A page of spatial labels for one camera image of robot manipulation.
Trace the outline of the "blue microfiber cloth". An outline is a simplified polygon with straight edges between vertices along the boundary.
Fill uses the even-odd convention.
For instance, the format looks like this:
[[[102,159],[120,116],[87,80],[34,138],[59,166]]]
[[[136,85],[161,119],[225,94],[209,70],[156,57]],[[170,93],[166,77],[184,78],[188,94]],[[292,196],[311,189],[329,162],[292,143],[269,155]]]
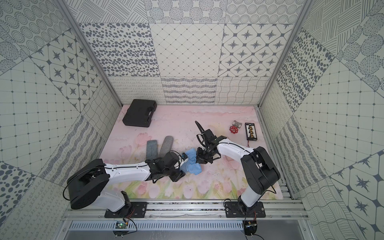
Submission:
[[[194,175],[202,172],[202,167],[197,163],[197,151],[194,148],[186,151],[182,156],[187,158],[180,167],[181,171]]]

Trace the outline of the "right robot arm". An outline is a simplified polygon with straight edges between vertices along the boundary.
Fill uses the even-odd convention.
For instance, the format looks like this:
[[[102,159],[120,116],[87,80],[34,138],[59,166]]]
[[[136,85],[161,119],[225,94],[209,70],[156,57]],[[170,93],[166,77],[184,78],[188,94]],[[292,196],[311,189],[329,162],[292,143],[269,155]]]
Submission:
[[[204,130],[197,124],[197,135],[202,145],[197,149],[197,163],[212,164],[221,157],[229,157],[241,163],[248,187],[240,195],[239,205],[244,209],[253,208],[265,192],[281,178],[281,174],[263,147],[252,149],[240,146],[224,136],[215,136],[210,129]]]

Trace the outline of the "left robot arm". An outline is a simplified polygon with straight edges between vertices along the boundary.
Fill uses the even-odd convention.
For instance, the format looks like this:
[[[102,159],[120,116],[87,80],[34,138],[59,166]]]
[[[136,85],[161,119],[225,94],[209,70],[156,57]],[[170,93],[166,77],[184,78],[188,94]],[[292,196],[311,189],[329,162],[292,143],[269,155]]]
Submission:
[[[162,158],[130,165],[112,165],[104,163],[102,159],[93,160],[68,178],[65,187],[69,193],[67,200],[73,210],[94,205],[113,213],[118,212],[129,205],[128,194],[124,191],[114,192],[108,186],[132,181],[155,184],[164,177],[177,182],[185,176],[181,166],[187,159],[185,153],[170,151]]]

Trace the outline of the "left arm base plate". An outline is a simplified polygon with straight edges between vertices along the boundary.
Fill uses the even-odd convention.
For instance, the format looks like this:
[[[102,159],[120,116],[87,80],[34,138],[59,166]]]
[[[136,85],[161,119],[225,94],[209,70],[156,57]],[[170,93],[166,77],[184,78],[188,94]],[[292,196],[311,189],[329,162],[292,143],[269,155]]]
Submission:
[[[106,219],[144,218],[147,206],[148,202],[131,202],[116,212],[106,210],[104,217]]]

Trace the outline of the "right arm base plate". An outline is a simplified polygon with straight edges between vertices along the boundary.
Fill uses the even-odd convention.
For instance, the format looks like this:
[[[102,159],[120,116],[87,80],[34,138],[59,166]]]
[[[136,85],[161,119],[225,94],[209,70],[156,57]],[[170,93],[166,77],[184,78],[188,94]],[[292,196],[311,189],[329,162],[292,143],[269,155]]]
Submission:
[[[262,202],[256,202],[252,207],[247,207],[237,201],[223,202],[227,218],[265,218],[265,208]]]

